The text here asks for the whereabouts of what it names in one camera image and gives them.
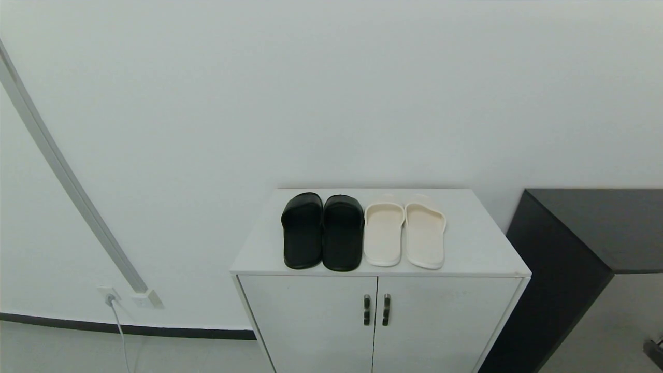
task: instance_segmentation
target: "black slide sandal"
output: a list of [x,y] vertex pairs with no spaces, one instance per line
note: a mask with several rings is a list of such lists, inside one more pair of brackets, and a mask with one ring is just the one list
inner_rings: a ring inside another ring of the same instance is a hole
[[364,235],[364,211],[356,199],[337,194],[329,197],[323,212],[322,262],[332,271],[359,267]]
[[322,259],[322,200],[313,192],[293,197],[281,214],[283,261],[292,269],[311,268]]

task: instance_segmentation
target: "white slipper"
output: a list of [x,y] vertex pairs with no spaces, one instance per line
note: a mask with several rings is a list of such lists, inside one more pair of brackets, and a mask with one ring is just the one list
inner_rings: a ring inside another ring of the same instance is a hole
[[364,211],[364,255],[379,267],[400,262],[400,233],[405,210],[393,194],[383,194]]
[[444,263],[447,219],[429,196],[415,194],[405,206],[406,255],[410,263],[438,269]]

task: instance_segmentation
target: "black baseboard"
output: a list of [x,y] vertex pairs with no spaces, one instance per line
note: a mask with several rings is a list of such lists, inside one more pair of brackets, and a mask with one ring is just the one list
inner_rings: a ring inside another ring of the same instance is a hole
[[[77,331],[91,331],[119,334],[116,324],[91,323],[89,321],[49,319],[46,317],[15,315],[0,313],[0,321],[12,323],[39,325],[42,327],[74,329]],[[208,339],[235,339],[255,340],[255,333],[248,330],[223,329],[189,329],[189,328],[158,328],[137,327],[135,325],[122,325],[122,331],[128,335],[170,336],[176,338],[208,338]]]

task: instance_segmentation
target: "power cord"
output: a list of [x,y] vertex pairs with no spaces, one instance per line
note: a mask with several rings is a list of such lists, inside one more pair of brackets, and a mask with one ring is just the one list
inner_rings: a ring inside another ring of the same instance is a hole
[[122,333],[122,326],[120,325],[120,319],[117,317],[117,312],[115,312],[113,301],[117,302],[115,296],[113,294],[106,294],[106,304],[109,307],[111,307],[111,309],[113,310],[113,315],[115,315],[115,321],[117,321],[117,328],[120,330],[120,337],[122,337],[122,350],[125,353],[125,363],[127,364],[127,373],[131,373],[131,371],[129,370],[129,359],[127,358],[127,345],[125,344],[124,341],[124,333]]

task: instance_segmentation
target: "electrical outlet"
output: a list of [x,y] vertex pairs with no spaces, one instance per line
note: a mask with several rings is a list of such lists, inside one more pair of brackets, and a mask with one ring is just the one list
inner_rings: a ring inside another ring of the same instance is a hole
[[122,300],[122,298],[120,298],[119,294],[117,294],[115,289],[110,286],[97,286],[97,290],[99,291],[99,294],[101,294],[104,300],[106,299],[107,294],[113,294],[115,296],[116,301]]
[[149,289],[146,293],[136,293],[131,296],[134,303],[140,308],[162,309],[164,307],[154,290]]

